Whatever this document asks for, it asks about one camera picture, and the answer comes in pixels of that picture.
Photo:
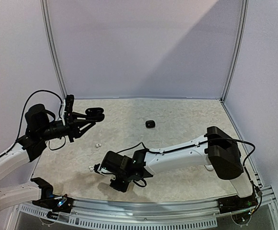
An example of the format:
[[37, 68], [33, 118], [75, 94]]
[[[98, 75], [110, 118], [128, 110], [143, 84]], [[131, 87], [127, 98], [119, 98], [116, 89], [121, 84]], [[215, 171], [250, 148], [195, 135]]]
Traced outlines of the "black earbud charging case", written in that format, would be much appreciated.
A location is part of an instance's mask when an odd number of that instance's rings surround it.
[[93, 108], [87, 108], [85, 110], [85, 114], [87, 116], [98, 116], [99, 114], [103, 114], [104, 109], [101, 107], [93, 107]]

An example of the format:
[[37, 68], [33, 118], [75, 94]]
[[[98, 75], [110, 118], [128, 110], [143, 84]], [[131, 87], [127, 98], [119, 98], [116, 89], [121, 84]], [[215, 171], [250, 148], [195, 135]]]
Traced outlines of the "white earbud charging case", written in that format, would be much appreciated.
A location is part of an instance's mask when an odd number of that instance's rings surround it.
[[206, 168], [206, 170], [207, 170], [207, 171], [209, 171], [209, 172], [214, 171], [214, 168], [213, 168], [213, 166], [212, 166], [212, 165], [205, 165], [204, 167], [205, 167], [205, 168]]

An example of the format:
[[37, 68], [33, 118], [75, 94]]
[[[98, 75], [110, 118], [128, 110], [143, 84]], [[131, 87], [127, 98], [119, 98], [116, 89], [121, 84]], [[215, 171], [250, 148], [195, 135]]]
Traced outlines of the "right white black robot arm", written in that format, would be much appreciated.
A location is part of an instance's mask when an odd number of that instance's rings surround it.
[[251, 145], [211, 126], [206, 134], [191, 141], [159, 149], [143, 147], [132, 157], [108, 151], [102, 162], [94, 165], [94, 172], [112, 176], [110, 187], [126, 192], [131, 182], [137, 184], [158, 173], [203, 165], [209, 171], [214, 170], [218, 178], [232, 184], [237, 192], [233, 205], [243, 209], [252, 200], [254, 185], [245, 161], [241, 159], [239, 143]]

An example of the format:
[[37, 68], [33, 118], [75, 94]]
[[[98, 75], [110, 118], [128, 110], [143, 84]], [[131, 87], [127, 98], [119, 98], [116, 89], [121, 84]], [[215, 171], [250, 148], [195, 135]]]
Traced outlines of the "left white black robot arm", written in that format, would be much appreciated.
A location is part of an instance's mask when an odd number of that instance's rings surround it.
[[[25, 135], [0, 155], [0, 181], [15, 169], [40, 157], [47, 147], [47, 141], [68, 137], [73, 142], [105, 118], [103, 108], [88, 108], [84, 114], [80, 114], [73, 112], [71, 105], [66, 107], [61, 120], [50, 121], [49, 116], [55, 115], [40, 103], [26, 112]], [[53, 212], [66, 213], [70, 213], [73, 204], [73, 199], [67, 195], [54, 195], [53, 186], [40, 177], [20, 185], [0, 188], [0, 211], [27, 201]]]

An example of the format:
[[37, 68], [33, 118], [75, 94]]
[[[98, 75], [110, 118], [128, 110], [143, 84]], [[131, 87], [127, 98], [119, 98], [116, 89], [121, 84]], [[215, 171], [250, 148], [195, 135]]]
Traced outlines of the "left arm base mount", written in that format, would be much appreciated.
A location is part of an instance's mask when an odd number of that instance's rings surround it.
[[74, 199], [67, 194], [58, 196], [53, 194], [53, 186], [40, 177], [32, 178], [31, 182], [38, 185], [41, 189], [41, 198], [32, 201], [36, 206], [47, 208], [52, 212], [71, 213], [73, 208]]

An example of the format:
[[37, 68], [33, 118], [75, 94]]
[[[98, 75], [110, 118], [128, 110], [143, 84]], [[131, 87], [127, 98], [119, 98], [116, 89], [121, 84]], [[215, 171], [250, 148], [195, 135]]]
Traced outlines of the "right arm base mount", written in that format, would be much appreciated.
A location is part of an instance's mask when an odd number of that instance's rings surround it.
[[218, 208], [221, 214], [239, 211], [258, 206], [255, 195], [240, 198], [238, 195], [227, 196], [217, 199]]

